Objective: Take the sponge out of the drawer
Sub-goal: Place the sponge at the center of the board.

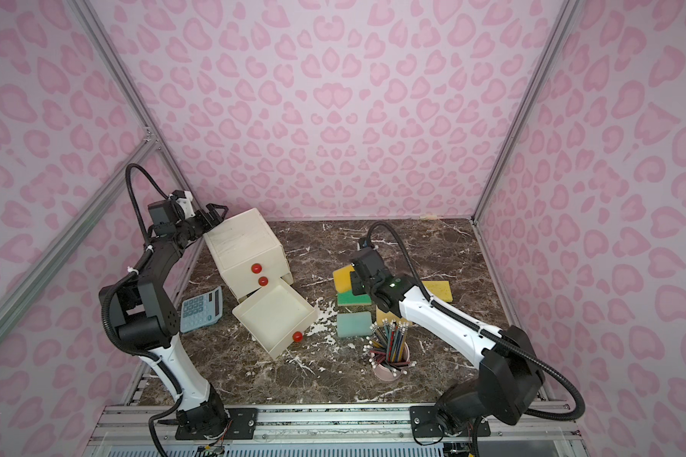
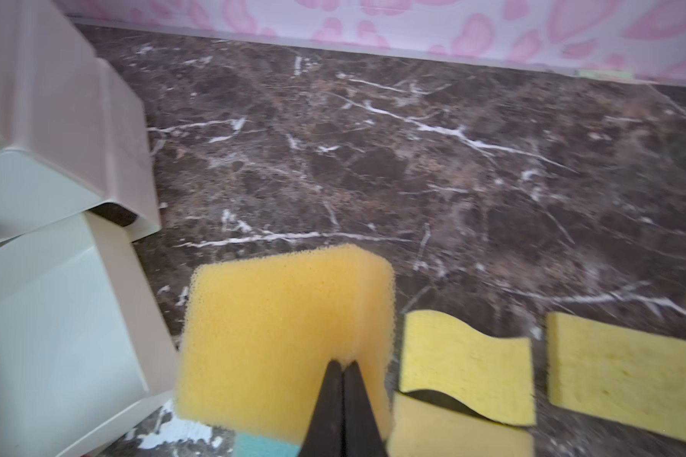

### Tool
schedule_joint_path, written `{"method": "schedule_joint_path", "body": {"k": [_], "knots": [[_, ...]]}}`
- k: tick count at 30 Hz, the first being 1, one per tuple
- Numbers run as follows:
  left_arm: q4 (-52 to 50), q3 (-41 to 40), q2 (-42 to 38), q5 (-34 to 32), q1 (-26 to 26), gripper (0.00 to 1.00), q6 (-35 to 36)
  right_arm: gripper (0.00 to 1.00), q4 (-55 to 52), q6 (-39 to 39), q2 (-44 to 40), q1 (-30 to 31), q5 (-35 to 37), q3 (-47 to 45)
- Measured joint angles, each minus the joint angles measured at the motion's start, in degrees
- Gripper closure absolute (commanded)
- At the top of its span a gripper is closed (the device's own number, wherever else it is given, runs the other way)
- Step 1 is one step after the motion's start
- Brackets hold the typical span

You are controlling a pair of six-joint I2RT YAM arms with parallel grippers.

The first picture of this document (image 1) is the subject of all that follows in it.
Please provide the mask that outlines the cream plastic drawer cabinet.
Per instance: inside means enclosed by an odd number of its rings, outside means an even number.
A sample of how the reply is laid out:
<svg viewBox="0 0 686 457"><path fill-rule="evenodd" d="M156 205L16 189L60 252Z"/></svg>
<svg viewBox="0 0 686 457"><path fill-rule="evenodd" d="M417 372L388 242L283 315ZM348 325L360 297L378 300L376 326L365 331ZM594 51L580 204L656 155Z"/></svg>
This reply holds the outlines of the cream plastic drawer cabinet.
<svg viewBox="0 0 686 457"><path fill-rule="evenodd" d="M287 260L281 242L258 209L249 209L225 220L206 233L204 241L223 282L234 297L248 293L255 285L253 282L232 283L227 278L227 271L230 268L237 266L244 259L272 249L281 251Z"/></svg>

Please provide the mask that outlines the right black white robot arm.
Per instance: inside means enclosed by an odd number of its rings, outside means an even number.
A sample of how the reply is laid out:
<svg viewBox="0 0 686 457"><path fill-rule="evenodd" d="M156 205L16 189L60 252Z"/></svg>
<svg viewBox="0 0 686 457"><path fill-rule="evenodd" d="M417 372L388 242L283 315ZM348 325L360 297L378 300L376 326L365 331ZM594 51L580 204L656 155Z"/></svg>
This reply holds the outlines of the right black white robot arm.
<svg viewBox="0 0 686 457"><path fill-rule="evenodd" d="M408 273L396 275L387 267L373 242L373 233L378 228L392 234ZM522 416L572 422L585 415L586 403L579 389L537 357L523 329L517 326L501 329L486 324L427 289L401 237L390 224L378 221L371 225L359 239L351 265L354 293L367 295L379 310L396 316L396 320L388 321L381 331L375 332L384 339L371 345L373 363L380 362L393 373L402 373L404 326L413 323L454 348L478 370L474 387L458 384L448 388L434 403L429 418L413 421L415 441L432 435L439 439L467 436L476 445L482 421L489 416L515 426ZM570 394L573 409L548 412L533 408L548 378Z"/></svg>

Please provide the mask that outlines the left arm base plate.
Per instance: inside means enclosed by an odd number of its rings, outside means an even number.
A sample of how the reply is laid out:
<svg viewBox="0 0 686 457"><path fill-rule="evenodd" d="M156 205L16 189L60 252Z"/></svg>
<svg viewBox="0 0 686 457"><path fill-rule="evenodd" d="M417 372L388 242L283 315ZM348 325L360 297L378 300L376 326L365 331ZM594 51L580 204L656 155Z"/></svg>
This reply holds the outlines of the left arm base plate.
<svg viewBox="0 0 686 457"><path fill-rule="evenodd" d="M238 407L223 412L197 407L177 413L178 441L202 441L218 438L224 433L226 440L252 440L255 434L258 409Z"/></svg>

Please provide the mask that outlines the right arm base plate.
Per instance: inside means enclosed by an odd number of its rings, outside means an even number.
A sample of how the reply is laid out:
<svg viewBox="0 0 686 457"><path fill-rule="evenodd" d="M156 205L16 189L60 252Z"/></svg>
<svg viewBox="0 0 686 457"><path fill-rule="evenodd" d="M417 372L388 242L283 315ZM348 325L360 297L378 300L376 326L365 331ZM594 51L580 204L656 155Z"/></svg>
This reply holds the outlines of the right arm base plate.
<svg viewBox="0 0 686 457"><path fill-rule="evenodd" d="M475 428L478 437L490 437L492 432L485 420L486 409L474 406L425 405L409 407L413 438L418 441L447 437L470 438Z"/></svg>

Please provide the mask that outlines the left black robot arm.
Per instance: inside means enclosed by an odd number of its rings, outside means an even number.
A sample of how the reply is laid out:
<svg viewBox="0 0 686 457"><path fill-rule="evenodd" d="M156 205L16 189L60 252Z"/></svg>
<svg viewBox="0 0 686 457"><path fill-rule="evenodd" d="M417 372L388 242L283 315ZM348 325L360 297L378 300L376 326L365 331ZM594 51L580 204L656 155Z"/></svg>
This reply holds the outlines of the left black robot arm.
<svg viewBox="0 0 686 457"><path fill-rule="evenodd" d="M135 265L115 284L99 293L101 323L112 345L139 358L158 376L173 398L173 405L150 418L149 430L156 445L158 421L173 415L176 438L218 438L231 420L210 382L196 369L180 340L181 317L165 290L173 267L185 251L219 226L228 209L209 204L194 207L194 196L186 190L160 192L150 204L147 225L133 189L134 171L154 184L141 165L125 169L125 184L143 238L144 251Z"/></svg>

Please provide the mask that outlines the green sponge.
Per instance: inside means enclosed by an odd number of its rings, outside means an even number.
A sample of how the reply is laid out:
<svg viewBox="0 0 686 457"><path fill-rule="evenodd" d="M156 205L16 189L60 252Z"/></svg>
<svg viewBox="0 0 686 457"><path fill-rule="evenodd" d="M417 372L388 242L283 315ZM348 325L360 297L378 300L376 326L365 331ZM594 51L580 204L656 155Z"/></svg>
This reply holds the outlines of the green sponge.
<svg viewBox="0 0 686 457"><path fill-rule="evenodd" d="M367 294L354 295L352 291L346 291L337 295L339 307L367 307L371 304L372 300Z"/></svg>

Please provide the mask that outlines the cream bottom drawer red knob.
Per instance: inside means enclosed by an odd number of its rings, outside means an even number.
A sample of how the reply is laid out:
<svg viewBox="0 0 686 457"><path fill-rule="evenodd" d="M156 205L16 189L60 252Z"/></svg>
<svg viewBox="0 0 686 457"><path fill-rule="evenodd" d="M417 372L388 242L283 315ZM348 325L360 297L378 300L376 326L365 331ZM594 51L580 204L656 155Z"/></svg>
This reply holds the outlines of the cream bottom drawer red knob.
<svg viewBox="0 0 686 457"><path fill-rule="evenodd" d="M317 320L318 309L311 306L282 279L273 279L254 292L232 314L261 344L272 359L293 344L293 336Z"/></svg>

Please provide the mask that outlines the light mint sponge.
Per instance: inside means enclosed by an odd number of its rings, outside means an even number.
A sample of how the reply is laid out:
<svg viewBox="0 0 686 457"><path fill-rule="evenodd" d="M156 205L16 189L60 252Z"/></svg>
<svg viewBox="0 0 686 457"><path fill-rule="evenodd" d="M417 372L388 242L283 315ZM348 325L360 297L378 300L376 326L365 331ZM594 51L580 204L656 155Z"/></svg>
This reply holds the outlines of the light mint sponge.
<svg viewBox="0 0 686 457"><path fill-rule="evenodd" d="M369 312L340 313L337 316L337 337L366 337L372 334L373 320Z"/></svg>

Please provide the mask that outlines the yellow porous sponge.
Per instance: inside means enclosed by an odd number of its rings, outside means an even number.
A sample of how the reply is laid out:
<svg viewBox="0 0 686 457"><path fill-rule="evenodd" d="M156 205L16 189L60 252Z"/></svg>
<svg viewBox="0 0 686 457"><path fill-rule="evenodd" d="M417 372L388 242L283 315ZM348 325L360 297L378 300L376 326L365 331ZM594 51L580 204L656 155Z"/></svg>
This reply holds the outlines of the yellow porous sponge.
<svg viewBox="0 0 686 457"><path fill-rule="evenodd" d="M352 290L352 272L354 272L352 265L339 268L333 272L333 285L337 293L347 293Z"/></svg>

